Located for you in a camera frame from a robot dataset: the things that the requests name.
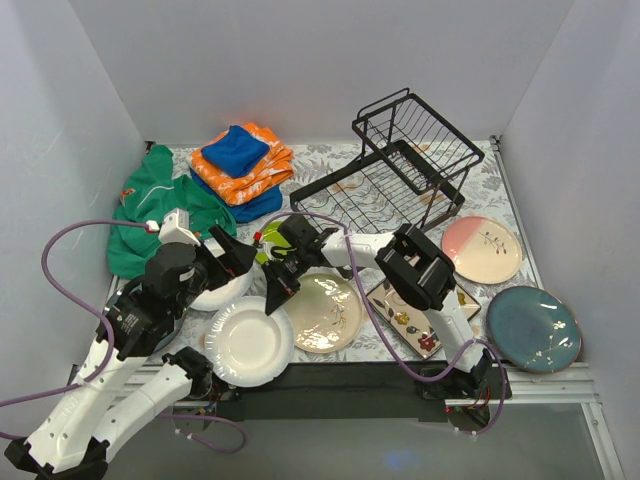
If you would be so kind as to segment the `lime green small plate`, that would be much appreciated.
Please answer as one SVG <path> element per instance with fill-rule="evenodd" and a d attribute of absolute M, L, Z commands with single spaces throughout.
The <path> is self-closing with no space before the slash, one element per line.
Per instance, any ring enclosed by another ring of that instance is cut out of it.
<path fill-rule="evenodd" d="M 255 261 L 263 264 L 269 260 L 280 257 L 291 249 L 289 242 L 280 234 L 278 228 L 281 221 L 271 222 L 264 230 L 261 247 L 258 250 Z"/>

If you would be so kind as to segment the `cream and green round plate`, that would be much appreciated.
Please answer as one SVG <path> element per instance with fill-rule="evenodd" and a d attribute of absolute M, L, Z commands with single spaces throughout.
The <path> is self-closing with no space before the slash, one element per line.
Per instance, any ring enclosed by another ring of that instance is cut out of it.
<path fill-rule="evenodd" d="M 299 283 L 299 291 L 284 305 L 296 335 L 295 345 L 316 354 L 347 347 L 364 322 L 360 295 L 340 276 L 327 273 L 307 274 Z"/>

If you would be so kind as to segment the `white scalloped plate front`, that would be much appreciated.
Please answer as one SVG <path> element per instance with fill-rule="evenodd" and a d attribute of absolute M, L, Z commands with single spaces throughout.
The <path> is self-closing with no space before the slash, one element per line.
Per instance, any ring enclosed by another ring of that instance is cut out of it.
<path fill-rule="evenodd" d="M 260 387 L 287 368 L 294 351 L 293 325 L 282 309 L 267 315 L 265 308 L 264 298 L 246 296 L 222 307 L 211 320 L 204 350 L 223 382 Z"/>

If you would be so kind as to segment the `square floral plate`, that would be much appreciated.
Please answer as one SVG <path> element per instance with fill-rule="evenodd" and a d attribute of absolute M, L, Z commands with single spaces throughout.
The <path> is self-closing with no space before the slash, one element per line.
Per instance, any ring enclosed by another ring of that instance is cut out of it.
<path fill-rule="evenodd" d="M 406 303 L 388 280 L 370 290 L 367 299 L 378 316 L 422 359 L 429 359 L 442 348 L 426 314 Z"/>

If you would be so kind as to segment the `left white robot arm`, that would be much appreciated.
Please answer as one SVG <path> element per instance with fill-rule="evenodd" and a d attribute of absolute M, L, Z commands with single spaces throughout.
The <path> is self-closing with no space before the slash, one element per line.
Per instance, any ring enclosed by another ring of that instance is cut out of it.
<path fill-rule="evenodd" d="M 219 256 L 181 225 L 147 221 L 141 227 L 159 236 L 159 249 L 143 275 L 94 313 L 100 325 L 88 355 L 74 382 L 58 389 L 61 398 L 45 421 L 27 437 L 11 437 L 4 455 L 17 469 L 39 479 L 101 479 L 117 451 L 159 413 L 211 392 L 211 362 L 184 347 L 165 355 L 150 381 L 115 400 L 159 345 L 173 338 L 194 300 L 248 273 L 256 250 L 219 226 L 209 230 L 223 249 Z"/>

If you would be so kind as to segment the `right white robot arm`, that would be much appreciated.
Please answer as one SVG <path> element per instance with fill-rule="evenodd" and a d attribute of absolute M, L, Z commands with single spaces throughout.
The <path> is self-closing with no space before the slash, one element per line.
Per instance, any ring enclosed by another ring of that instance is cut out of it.
<path fill-rule="evenodd" d="M 442 250 L 410 223 L 392 232 L 362 234 L 337 220 L 318 231 L 309 222 L 312 217 L 310 212 L 278 217 L 278 231 L 290 249 L 261 266 L 267 312 L 289 301 L 311 268 L 348 266 L 355 280 L 362 269 L 379 270 L 409 306 L 426 315 L 446 354 L 444 369 L 433 376 L 419 374 L 396 356 L 398 366 L 414 381 L 434 385 L 447 395 L 472 398 L 487 390 L 489 372 L 501 363 L 495 350 L 473 334 L 459 304 L 454 265 Z"/>

